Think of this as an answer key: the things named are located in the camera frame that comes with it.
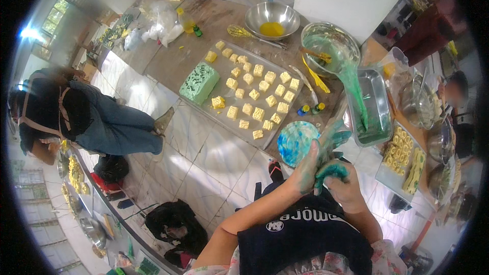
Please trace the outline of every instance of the apron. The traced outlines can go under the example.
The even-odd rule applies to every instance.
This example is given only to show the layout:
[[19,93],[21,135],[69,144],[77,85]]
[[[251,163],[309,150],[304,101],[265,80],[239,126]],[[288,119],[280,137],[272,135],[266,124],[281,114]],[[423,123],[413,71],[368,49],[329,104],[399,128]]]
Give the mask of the apron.
[[374,252],[367,239],[307,195],[279,218],[238,233],[241,275],[274,275],[293,263],[333,252],[344,255],[355,274],[372,273]]
[[31,85],[32,85],[32,81],[37,79],[37,78],[47,78],[47,76],[43,75],[42,73],[34,73],[30,78],[29,78],[29,83],[28,83],[28,92],[27,94],[25,95],[25,99],[24,99],[24,106],[22,108],[22,115],[19,117],[19,125],[21,125],[22,123],[25,123],[26,125],[30,126],[31,128],[35,129],[35,130],[38,130],[38,131],[41,131],[41,132],[45,132],[45,133],[49,133],[49,134],[53,134],[53,135],[56,135],[60,138],[61,141],[65,140],[66,138],[63,136],[62,132],[61,132],[61,118],[63,118],[64,120],[64,123],[66,125],[66,128],[68,129],[68,131],[71,130],[71,127],[70,127],[70,120],[68,118],[68,113],[66,112],[66,109],[64,108],[63,106],[63,99],[64,99],[64,96],[66,95],[67,91],[70,90],[69,87],[65,88],[63,91],[62,91],[62,88],[61,86],[59,87],[59,90],[60,90],[60,94],[59,94],[59,98],[58,98],[58,104],[59,104],[59,112],[58,112],[58,130],[55,130],[55,129],[51,129],[51,128],[48,128],[46,126],[43,126],[43,125],[40,125],[39,123],[37,122],[34,122],[32,121],[31,119],[29,119],[25,113],[27,112],[27,108],[28,108],[28,100],[29,100],[29,95],[30,95],[30,88],[31,88]]

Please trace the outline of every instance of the floral shirt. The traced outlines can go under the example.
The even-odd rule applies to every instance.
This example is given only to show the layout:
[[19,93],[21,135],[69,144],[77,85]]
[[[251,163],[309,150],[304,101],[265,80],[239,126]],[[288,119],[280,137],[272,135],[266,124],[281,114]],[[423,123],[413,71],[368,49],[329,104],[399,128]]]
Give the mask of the floral shirt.
[[[373,244],[372,275],[400,275],[407,274],[407,267],[394,251],[394,244],[390,240],[380,240]],[[212,265],[192,269],[184,275],[239,275],[240,251],[236,247],[229,265]],[[294,263],[278,275],[354,275],[349,268],[345,256],[327,252],[308,260]]]

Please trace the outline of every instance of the bowl with yellow liquid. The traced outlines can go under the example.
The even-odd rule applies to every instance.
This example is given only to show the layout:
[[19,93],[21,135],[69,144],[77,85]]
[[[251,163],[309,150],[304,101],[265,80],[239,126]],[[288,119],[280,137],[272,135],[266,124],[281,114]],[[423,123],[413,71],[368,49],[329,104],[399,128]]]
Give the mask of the bowl with yellow liquid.
[[244,24],[253,34],[266,40],[281,40],[297,31],[299,14],[278,2],[262,2],[249,8]]

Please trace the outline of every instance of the green frosting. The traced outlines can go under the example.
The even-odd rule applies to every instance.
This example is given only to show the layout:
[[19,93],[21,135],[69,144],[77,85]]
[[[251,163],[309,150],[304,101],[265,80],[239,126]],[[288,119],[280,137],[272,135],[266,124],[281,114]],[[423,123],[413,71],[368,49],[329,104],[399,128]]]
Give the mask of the green frosting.
[[219,81],[219,78],[220,76],[214,68],[201,62],[187,76],[187,79],[180,87],[180,95],[192,100],[198,105],[202,105],[217,81]]

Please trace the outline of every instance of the black apron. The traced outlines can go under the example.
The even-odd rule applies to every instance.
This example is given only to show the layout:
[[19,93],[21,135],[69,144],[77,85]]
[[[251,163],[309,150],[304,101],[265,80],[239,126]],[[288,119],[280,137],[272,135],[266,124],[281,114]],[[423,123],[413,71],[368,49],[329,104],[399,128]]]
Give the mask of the black apron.
[[344,255],[355,274],[372,273],[367,239],[327,199],[312,194],[269,223],[240,231],[238,244],[241,275],[273,275],[327,252]]

